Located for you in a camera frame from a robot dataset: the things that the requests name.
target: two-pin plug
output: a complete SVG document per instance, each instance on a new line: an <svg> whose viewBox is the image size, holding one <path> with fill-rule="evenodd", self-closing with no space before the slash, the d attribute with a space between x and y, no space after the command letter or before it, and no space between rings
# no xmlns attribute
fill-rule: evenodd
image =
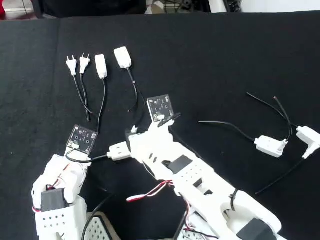
<svg viewBox="0 0 320 240"><path fill-rule="evenodd" d="M75 59L75 57L72 55L72 59L69 59L69 56L66 57L66 65L68 66L68 68L70 69L70 73L71 76L75 76L76 75L76 67L77 67L77 60Z"/></svg>
<svg viewBox="0 0 320 240"><path fill-rule="evenodd" d="M84 57L84 53L82 54L82 56L80 57L80 74L84 74L85 70L88 66L88 64L90 63L90 58L89 58L89 54L88 57Z"/></svg>

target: black background object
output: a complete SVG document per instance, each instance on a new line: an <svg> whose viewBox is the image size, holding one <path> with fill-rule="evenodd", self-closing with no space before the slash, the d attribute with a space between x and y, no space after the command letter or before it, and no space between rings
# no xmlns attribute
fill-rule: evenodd
<svg viewBox="0 0 320 240"><path fill-rule="evenodd" d="M252 219L244 228L237 233L238 238L243 240L277 240L272 229L260 219Z"/></svg>
<svg viewBox="0 0 320 240"><path fill-rule="evenodd" d="M134 117L128 74L114 49L126 46L132 74L146 98L169 94L182 113L172 127L215 171L282 222L287 239L320 239L317 205L320 152L260 196L254 193L301 159L307 145L292 137L281 158L256 150L234 131L197 120L232 122L247 134L282 140L287 123L245 92L273 102L292 122L320 132L320 12L280 14L173 14L68 18L0 23L0 218L4 239L36 239L31 189L53 154L63 155L75 124L87 123L66 57L91 56L85 73L96 113L103 89L94 55L106 57L108 104L92 157L125 140ZM145 115L142 127L151 123ZM157 182L136 160L94 162L90 172L115 196L103 211L123 240L172 237L185 203L170 188L126 203ZM105 197L86 181L81 195L92 211Z"/></svg>
<svg viewBox="0 0 320 240"><path fill-rule="evenodd" d="M64 196L64 188L52 189L41 193L41 211L64 209L68 204Z"/></svg>
<svg viewBox="0 0 320 240"><path fill-rule="evenodd" d="M35 15L56 18L144 14L145 0L33 0Z"/></svg>

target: electrical cord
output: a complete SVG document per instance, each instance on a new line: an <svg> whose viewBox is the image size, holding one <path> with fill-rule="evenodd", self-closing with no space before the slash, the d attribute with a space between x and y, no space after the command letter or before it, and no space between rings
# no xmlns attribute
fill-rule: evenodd
<svg viewBox="0 0 320 240"><path fill-rule="evenodd" d="M81 92L80 92L79 85L78 85L78 82L77 82L77 79L76 79L76 76L75 76L75 75L73 76L73 80L74 80L74 84L75 84L75 86L76 86L76 90L77 90L77 92L78 92L78 94L79 94L79 97L80 97L80 100L81 100L82 105L84 106L84 108L85 108L87 111L89 111L89 113L93 114L93 112L92 112L89 108L87 108L87 106L86 106L86 104L85 104L85 102L84 102L84 99L83 99L82 94L81 94Z"/></svg>
<svg viewBox="0 0 320 240"><path fill-rule="evenodd" d="M132 76L130 68L127 67L126 70L129 73L129 76L130 76L130 79L131 79L131 82L132 82L132 86L133 86L133 89L134 89L135 102L134 102L134 105L132 107L130 107L130 109L128 110L128 112L131 112L133 109L138 107L138 90L137 90L137 87L136 87L136 81L134 80L134 77Z"/></svg>
<svg viewBox="0 0 320 240"><path fill-rule="evenodd" d="M187 149L189 149L191 152L193 152L198 158L200 158L201 160L204 161L204 158L190 145L188 145L177 133L176 131L173 130L172 126L168 127L170 133L173 135L173 137L175 137L176 139L178 139L179 143L181 143L184 147L186 147Z"/></svg>
<svg viewBox="0 0 320 240"><path fill-rule="evenodd" d="M285 172L284 174L282 174L281 176L279 176L276 180L272 181L271 183L269 183L267 186L263 187L262 189L260 189L259 191L257 191L255 193L255 195L260 195L263 192L265 192L267 189L269 189L270 187L272 187L273 185L275 185L276 183L280 182L281 180L283 180L285 177L287 177L290 173L292 173L294 170L296 170L302 163L304 162L304 159L302 158L300 161L298 161L292 168L290 168L287 172Z"/></svg>
<svg viewBox="0 0 320 240"><path fill-rule="evenodd" d="M27 11L27 8L26 8L25 0L22 0L22 4L23 4L24 11L25 11L25 15L28 16L29 20L31 20L31 18L30 18L30 16L29 16L29 13L28 13L28 11Z"/></svg>
<svg viewBox="0 0 320 240"><path fill-rule="evenodd" d="M96 132L98 134L100 133L100 120L101 120L101 116L102 116L102 113L103 113L103 110L104 110L104 105L105 105L105 101L106 101L106 95L108 95L108 90L107 90L107 86L106 86L104 78L102 79L102 83L103 83L103 99L102 99L101 109L100 109L100 112L99 112L98 123L97 123L97 131Z"/></svg>
<svg viewBox="0 0 320 240"><path fill-rule="evenodd" d="M240 128L237 126L233 125L232 123L226 122L226 121L198 121L200 124L223 124L223 125L228 125L230 127L233 127L235 130L237 130L240 134L242 134L246 139L254 142L255 139L253 137L248 136L245 134Z"/></svg>
<svg viewBox="0 0 320 240"><path fill-rule="evenodd" d="M252 94L249 93L249 92L246 92L246 94L247 94L248 96L252 97L253 99L259 101L260 103L262 103L262 104L264 104L264 105L267 105L268 107L272 108L272 109L273 109L274 111L276 111L281 117L283 117L285 120L287 120L286 117L285 117L285 115L283 115L283 113L282 113L281 111L279 111L277 108L275 108L275 107L272 106L271 104L269 104L269 103L261 100L260 98L252 95ZM295 128L298 127L296 124L293 124L292 122L291 122L291 125L294 126Z"/></svg>
<svg viewBox="0 0 320 240"><path fill-rule="evenodd" d="M85 103L86 107L88 107L88 95L87 95L86 86L84 84L84 75L82 73L80 73L80 83L81 83L81 87L82 87L82 91L83 91L84 103ZM89 114L88 110L85 110L85 113L86 113L86 120L88 122L90 122L90 114Z"/></svg>
<svg viewBox="0 0 320 240"><path fill-rule="evenodd" d="M290 119L289 119L289 117L288 117L288 114L287 114L286 110L284 109L284 107L282 106L281 102L279 101L279 99L278 99L276 96L274 96L273 99L274 99L274 100L276 101L276 103L279 105L279 107L280 107L281 111L283 112L283 114L284 114L284 116L285 116L285 119L286 119L286 121L287 121L287 123L288 123L289 136L288 136L288 138L286 139L286 141L288 142L289 139L290 139L291 136L292 136L292 133L293 133Z"/></svg>
<svg viewBox="0 0 320 240"><path fill-rule="evenodd" d="M143 93L137 87L136 81L134 79L134 76L131 73L130 68L127 67L126 70L129 73L129 76L130 76L130 79L131 79L131 82L132 82L132 85L134 88L134 95L135 95L135 104L128 110L128 112L131 112L133 109L139 108L139 99L140 98L142 99L142 102L143 102L142 113L141 113L140 117L134 123L134 126L138 127L141 124L142 120L144 119L146 108L147 108L147 106L146 106L147 103L146 103L146 99L145 99Z"/></svg>
<svg viewBox="0 0 320 240"><path fill-rule="evenodd" d="M85 240L85 236L86 236L86 231L87 228L90 224L90 222L92 221L92 219L94 218L95 214L98 212L98 210L107 202L107 200L109 200L111 198L111 196L107 196L102 202L100 202L100 204L93 210L93 212L91 213L91 216L88 218L88 220L86 221L84 228L83 228L83 232L82 232L82 237L81 240Z"/></svg>
<svg viewBox="0 0 320 240"><path fill-rule="evenodd" d="M184 229L185 231L188 231L188 232L191 232L191 233L195 233L195 234L200 234L200 235L203 235L207 238L212 238L212 239L219 239L217 236L212 236L212 235L208 235L208 234L205 234L203 232L200 232L200 231L196 231L196 230L193 230L193 229Z"/></svg>
<svg viewBox="0 0 320 240"><path fill-rule="evenodd" d="M73 159L71 157L69 157L68 155L71 154L73 151L75 151L76 149L72 149L70 151L68 151L66 154L65 154L65 157L66 159L68 159L69 161L71 162L74 162L74 163L79 163L79 164L89 164L89 163L92 163L96 160L99 160L99 159L102 159L103 157L102 156L99 156L99 157L94 157L90 160L86 160L86 161L79 161L79 160L76 160L76 159Z"/></svg>

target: perforated plate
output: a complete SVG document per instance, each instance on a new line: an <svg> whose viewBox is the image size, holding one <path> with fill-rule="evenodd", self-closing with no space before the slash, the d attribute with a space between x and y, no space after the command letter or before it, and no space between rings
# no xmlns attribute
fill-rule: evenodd
<svg viewBox="0 0 320 240"><path fill-rule="evenodd" d="M90 222L85 233L87 240L112 240L105 224L99 216L95 216Z"/></svg>

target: white plug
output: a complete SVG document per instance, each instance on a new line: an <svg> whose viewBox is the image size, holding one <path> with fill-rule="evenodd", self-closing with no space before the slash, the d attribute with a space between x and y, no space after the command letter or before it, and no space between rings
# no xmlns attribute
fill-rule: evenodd
<svg viewBox="0 0 320 240"><path fill-rule="evenodd" d="M77 67L77 60L75 59L75 57L72 55L72 59L69 59L69 56L66 57L66 65L68 66L68 68L70 69L71 72L71 76L75 76L76 75L76 67Z"/></svg>
<svg viewBox="0 0 320 240"><path fill-rule="evenodd" d="M129 151L127 142L123 141L109 147L109 152L107 152L107 156L113 161L119 161L122 159L130 158L131 152Z"/></svg>
<svg viewBox="0 0 320 240"><path fill-rule="evenodd" d="M114 55L116 60L118 61L120 68L128 69L131 67L132 65L131 57L125 46L115 49Z"/></svg>
<svg viewBox="0 0 320 240"><path fill-rule="evenodd" d="M95 67L100 79L105 79L108 75L105 55L95 55Z"/></svg>
<svg viewBox="0 0 320 240"><path fill-rule="evenodd" d="M278 141L274 138L262 135L255 139L254 144L256 145L257 150L275 158L279 158L282 156L288 142L287 139Z"/></svg>
<svg viewBox="0 0 320 240"><path fill-rule="evenodd" d="M296 131L296 136L308 144L308 148L302 156L303 159L307 159L315 150L320 148L320 134L307 126L298 126Z"/></svg>
<svg viewBox="0 0 320 240"><path fill-rule="evenodd" d="M90 58L89 58L89 54L88 57L84 57L84 53L82 54L82 56L80 57L80 74L84 74L85 70L88 66L88 64L90 63Z"/></svg>

